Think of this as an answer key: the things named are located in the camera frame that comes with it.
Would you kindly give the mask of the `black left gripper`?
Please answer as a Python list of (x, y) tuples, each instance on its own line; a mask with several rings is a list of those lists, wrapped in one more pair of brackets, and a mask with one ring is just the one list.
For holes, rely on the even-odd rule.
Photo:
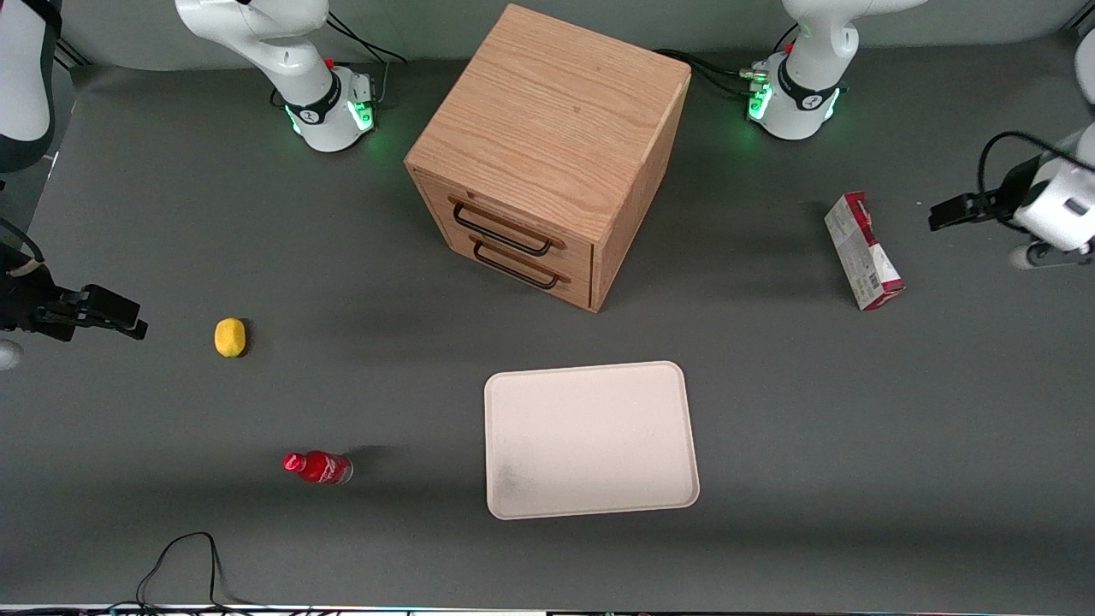
[(996, 190), (963, 191), (954, 198), (935, 205), (927, 213), (931, 233), (950, 226), (978, 225), (982, 222), (998, 222), (1008, 228), (1027, 228), (1018, 222), (1017, 211), (1030, 205), (1045, 190), (1045, 181), (1038, 179), (1044, 168), (1041, 156), (1030, 156), (1024, 163), (1010, 168)]

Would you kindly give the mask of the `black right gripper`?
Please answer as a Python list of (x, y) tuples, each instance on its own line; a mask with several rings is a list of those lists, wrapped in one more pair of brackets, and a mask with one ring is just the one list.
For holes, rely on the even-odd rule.
[[(1, 330), (42, 333), (59, 341), (71, 341), (78, 327), (85, 327), (74, 305), (65, 298), (69, 291), (51, 281), (50, 270), (37, 258), (3, 245), (1, 275)], [(140, 305), (102, 286), (81, 289), (87, 316), (110, 323), (113, 332), (142, 341), (148, 323), (139, 319)]]

